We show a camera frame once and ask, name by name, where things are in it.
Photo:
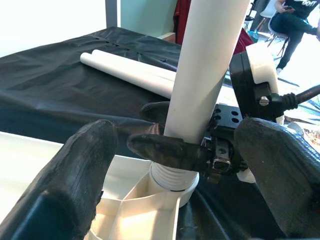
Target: white chair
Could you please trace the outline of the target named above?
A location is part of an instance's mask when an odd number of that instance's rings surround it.
[[[260,13],[260,16],[263,17],[259,25],[256,27],[257,31],[259,32],[259,29],[261,26],[268,20],[271,19],[277,12],[275,8],[277,0],[270,0],[268,5],[265,7],[265,9]]]

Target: white pipe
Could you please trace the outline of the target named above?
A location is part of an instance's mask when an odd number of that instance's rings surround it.
[[[231,61],[250,0],[193,0],[164,134],[200,144]],[[154,164],[154,180],[168,190],[193,184],[197,172]]]
[[[105,62],[106,64],[117,62],[119,64],[122,64],[122,65],[119,65],[119,67],[121,68],[132,67],[132,68],[135,68],[136,70],[140,70],[142,72],[146,72],[151,75],[155,75],[171,81],[174,81],[176,78],[176,72],[174,71],[170,71],[167,69],[163,69],[161,67],[153,66],[153,65],[135,61],[132,59],[128,59],[126,57],[118,56],[105,51],[96,49],[92,51],[92,55],[104,59],[106,61]]]
[[[137,70],[134,66],[122,65],[122,63],[118,61],[106,62],[103,58],[93,56],[86,52],[81,54],[80,61],[85,65],[159,94],[165,98],[169,99],[171,97],[174,82],[166,78],[155,76],[140,71],[139,69]]]

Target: black plastic sheet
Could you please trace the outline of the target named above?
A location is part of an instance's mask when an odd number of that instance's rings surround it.
[[[0,58],[0,131],[64,143],[83,125],[107,119],[118,127],[117,154],[136,157],[126,146],[128,135],[160,132],[158,124],[141,120],[141,107],[167,99],[83,65],[81,53],[94,49],[175,71],[181,46],[111,27]],[[257,186],[235,176],[219,184],[201,179],[179,210],[177,239],[252,237],[284,235]]]

